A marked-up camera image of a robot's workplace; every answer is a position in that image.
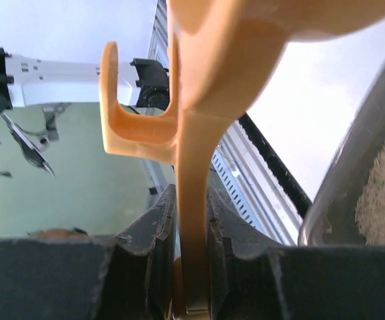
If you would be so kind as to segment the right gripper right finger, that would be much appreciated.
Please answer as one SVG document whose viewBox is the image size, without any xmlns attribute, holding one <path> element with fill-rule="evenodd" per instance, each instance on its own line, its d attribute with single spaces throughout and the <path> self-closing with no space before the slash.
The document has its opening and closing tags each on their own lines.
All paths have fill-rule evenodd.
<svg viewBox="0 0 385 320">
<path fill-rule="evenodd" d="M 206 206 L 212 319 L 385 319 L 385 247 L 285 246 Z"/>
</svg>

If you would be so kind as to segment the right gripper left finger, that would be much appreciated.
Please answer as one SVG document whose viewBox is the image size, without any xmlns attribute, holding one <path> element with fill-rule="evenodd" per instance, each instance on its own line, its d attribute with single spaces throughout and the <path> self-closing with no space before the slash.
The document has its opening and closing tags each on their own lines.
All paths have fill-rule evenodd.
<svg viewBox="0 0 385 320">
<path fill-rule="evenodd" d="M 176 213 L 169 185 L 115 236 L 0 239 L 0 319 L 168 319 Z"/>
</svg>

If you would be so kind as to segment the dark grey litter box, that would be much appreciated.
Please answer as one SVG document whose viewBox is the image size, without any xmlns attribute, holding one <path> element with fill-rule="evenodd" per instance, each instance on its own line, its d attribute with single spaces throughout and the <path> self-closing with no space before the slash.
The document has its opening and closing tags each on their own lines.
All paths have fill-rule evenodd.
<svg viewBox="0 0 385 320">
<path fill-rule="evenodd" d="M 298 245 L 363 245 L 356 203 L 385 142 L 385 67 L 335 155 L 299 231 Z"/>
</svg>

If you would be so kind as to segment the yellow litter scoop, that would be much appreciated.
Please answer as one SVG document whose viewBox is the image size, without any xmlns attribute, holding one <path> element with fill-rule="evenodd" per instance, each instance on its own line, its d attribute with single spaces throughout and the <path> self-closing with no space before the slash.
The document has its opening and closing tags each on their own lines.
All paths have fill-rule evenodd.
<svg viewBox="0 0 385 320">
<path fill-rule="evenodd" d="M 385 18 L 385 1 L 169 1 L 171 100 L 159 116 L 118 100 L 119 54 L 107 43 L 99 76 L 105 151 L 175 166 L 181 290 L 188 315 L 210 315 L 206 188 L 211 157 L 252 105 L 290 41 L 323 41 Z"/>
</svg>

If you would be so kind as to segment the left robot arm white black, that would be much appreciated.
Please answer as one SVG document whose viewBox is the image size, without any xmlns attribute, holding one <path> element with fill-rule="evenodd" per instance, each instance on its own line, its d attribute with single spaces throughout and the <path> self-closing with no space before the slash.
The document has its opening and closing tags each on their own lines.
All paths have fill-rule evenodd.
<svg viewBox="0 0 385 320">
<path fill-rule="evenodd" d="M 118 72 L 117 99 L 121 104 L 167 108 L 169 76 L 158 61 L 123 61 Z M 97 103 L 100 74 L 96 64 L 28 58 L 0 47 L 0 113 L 31 105 Z"/>
</svg>

